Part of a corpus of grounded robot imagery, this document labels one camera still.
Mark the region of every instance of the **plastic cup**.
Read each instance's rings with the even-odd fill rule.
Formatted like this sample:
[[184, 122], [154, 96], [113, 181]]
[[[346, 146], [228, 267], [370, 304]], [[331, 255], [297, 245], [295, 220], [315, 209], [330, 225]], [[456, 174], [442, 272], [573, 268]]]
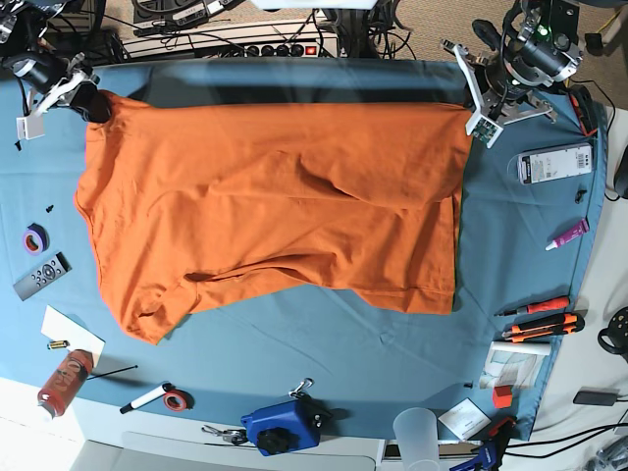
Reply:
[[439, 438], [436, 415], [414, 407], [396, 416], [392, 423], [406, 471], [439, 471]]

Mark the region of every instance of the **blue table cover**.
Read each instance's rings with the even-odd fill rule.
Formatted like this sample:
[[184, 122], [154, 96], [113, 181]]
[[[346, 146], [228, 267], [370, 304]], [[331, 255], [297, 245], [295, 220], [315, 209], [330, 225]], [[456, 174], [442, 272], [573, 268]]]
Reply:
[[[446, 63], [255, 58], [107, 67], [98, 74], [101, 88], [158, 107], [456, 103], [464, 98], [462, 73]], [[287, 400], [288, 390], [310, 377], [316, 382], [310, 393], [333, 408], [338, 419], [325, 430], [328, 434], [392, 438], [393, 419], [405, 408], [428, 407], [440, 415], [470, 397], [492, 419], [516, 415], [517, 435], [527, 439], [560, 339], [552, 341], [552, 355], [535, 387], [518, 392], [509, 409], [496, 410], [491, 390], [478, 389], [489, 345], [511, 322], [494, 314], [557, 295], [575, 300], [602, 210], [606, 165], [605, 139], [589, 139], [595, 152], [592, 173], [552, 183], [519, 183], [515, 155], [587, 140], [568, 100], [548, 100], [559, 113], [555, 125], [535, 118], [508, 126], [490, 150], [473, 143], [464, 174], [457, 288], [450, 316], [401, 314], [373, 308], [349, 290], [305, 286], [188, 316], [153, 346], [124, 335], [98, 292], [86, 225], [73, 204], [84, 170], [85, 123], [68, 110], [52, 110], [45, 116], [46, 135], [23, 142], [18, 151], [14, 142], [20, 94], [17, 84], [4, 78], [0, 376], [43, 385], [62, 360], [65, 351], [47, 350], [48, 339], [40, 333], [50, 304], [107, 342], [96, 372], [139, 365], [87, 382], [81, 397], [122, 406], [159, 382], [170, 381], [193, 395], [194, 408], [175, 413], [155, 401], [144, 410], [238, 425], [240, 416]], [[602, 107], [599, 113], [605, 135]], [[579, 189], [587, 193], [576, 204]], [[48, 213], [50, 205], [54, 207]], [[588, 234], [545, 251], [554, 236], [583, 217], [591, 226]], [[33, 222], [51, 239], [51, 247], [39, 256], [22, 247], [22, 234]], [[56, 251], [64, 253], [72, 271], [20, 301], [13, 283]], [[470, 382], [473, 388], [465, 388]], [[454, 439], [441, 424], [439, 436]]]

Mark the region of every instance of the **purple tape roll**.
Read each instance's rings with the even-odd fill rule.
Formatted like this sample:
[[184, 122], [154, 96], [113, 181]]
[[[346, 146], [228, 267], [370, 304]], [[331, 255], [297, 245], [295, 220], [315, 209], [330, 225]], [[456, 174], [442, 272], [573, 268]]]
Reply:
[[22, 236], [22, 243], [30, 255], [38, 255], [48, 248], [48, 234], [38, 224], [31, 224]]

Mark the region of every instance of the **pink tube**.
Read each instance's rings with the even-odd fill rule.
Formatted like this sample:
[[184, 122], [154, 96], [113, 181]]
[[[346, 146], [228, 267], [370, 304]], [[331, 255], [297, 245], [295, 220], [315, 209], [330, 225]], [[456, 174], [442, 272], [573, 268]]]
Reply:
[[566, 231], [562, 233], [561, 235], [559, 235], [557, 238], [555, 238], [551, 242], [551, 244], [546, 247], [546, 250], [559, 248], [561, 245], [564, 245], [565, 243], [570, 242], [576, 237], [586, 234], [588, 231], [589, 231], [589, 223], [587, 222], [587, 219], [586, 218], [581, 219], [580, 221], [578, 221], [578, 224], [576, 224], [569, 231]]

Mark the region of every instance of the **orange t-shirt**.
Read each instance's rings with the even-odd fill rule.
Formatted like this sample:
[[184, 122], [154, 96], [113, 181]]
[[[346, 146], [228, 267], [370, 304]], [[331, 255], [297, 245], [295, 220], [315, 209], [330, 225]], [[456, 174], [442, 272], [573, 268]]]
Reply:
[[302, 284], [450, 312], [469, 112], [108, 96], [76, 206], [128, 334], [156, 343], [187, 313]]

